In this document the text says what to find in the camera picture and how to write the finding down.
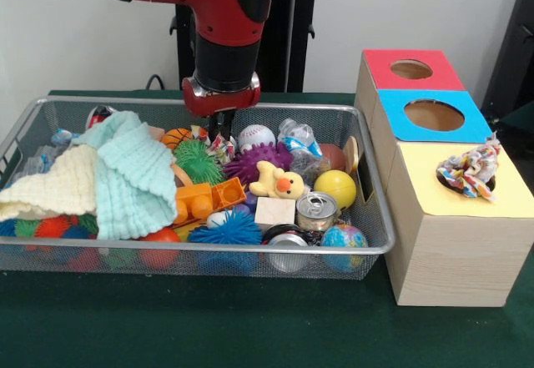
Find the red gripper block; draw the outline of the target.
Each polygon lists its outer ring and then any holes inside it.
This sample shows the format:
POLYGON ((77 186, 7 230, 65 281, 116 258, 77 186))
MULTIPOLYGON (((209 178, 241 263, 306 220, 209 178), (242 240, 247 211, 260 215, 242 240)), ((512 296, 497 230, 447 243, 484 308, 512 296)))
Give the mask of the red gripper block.
POLYGON ((235 110, 250 108, 259 102, 260 82, 253 73, 250 84, 238 92, 220 93, 203 88, 194 77, 182 81, 184 103, 196 116, 209 117, 209 139, 213 143, 219 134, 219 112, 223 112, 223 137, 230 140, 235 110))

